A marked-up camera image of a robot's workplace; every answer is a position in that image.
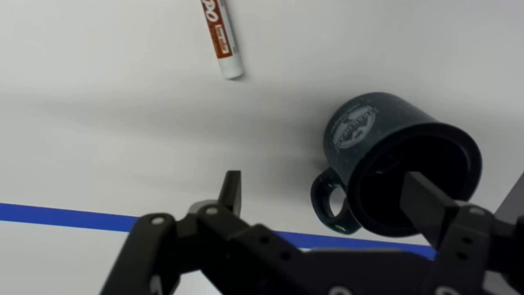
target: blue tape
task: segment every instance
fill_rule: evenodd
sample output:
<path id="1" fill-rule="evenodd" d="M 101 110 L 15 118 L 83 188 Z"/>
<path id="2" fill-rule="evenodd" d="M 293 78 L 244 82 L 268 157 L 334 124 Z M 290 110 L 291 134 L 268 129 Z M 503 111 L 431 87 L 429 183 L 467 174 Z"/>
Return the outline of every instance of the blue tape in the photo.
<path id="1" fill-rule="evenodd" d="M 13 223 L 33 223 L 33 224 L 128 233 L 131 231 L 136 219 L 137 219 L 136 216 L 126 216 L 126 214 L 108 214 L 108 213 L 93 213 L 93 211 L 0 203 L 0 221 L 13 221 Z M 427 246 L 300 234 L 300 233 L 285 233 L 285 231 L 280 231 L 278 234 L 286 241 L 290 241 L 291 244 L 295 244 L 296 247 L 306 247 L 306 249 L 318 249 L 318 247 L 399 249 L 399 251 L 416 252 L 429 259 L 434 257 L 434 249 Z"/>

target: navy blue mug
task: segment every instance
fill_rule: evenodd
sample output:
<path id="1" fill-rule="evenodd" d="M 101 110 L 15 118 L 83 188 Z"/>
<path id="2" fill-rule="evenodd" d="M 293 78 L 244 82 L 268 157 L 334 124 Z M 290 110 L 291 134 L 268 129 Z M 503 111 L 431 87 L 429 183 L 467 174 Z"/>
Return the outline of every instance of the navy blue mug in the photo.
<path id="1" fill-rule="evenodd" d="M 455 200 L 468 200 L 480 180 L 481 154 L 465 131 L 440 123 L 390 93 L 367 93 L 342 105 L 324 133 L 329 169 L 311 187 L 318 218 L 350 234 L 360 226 L 383 236 L 417 231 L 399 210 L 403 177 L 419 170 Z M 334 213 L 331 193 L 345 200 Z"/>

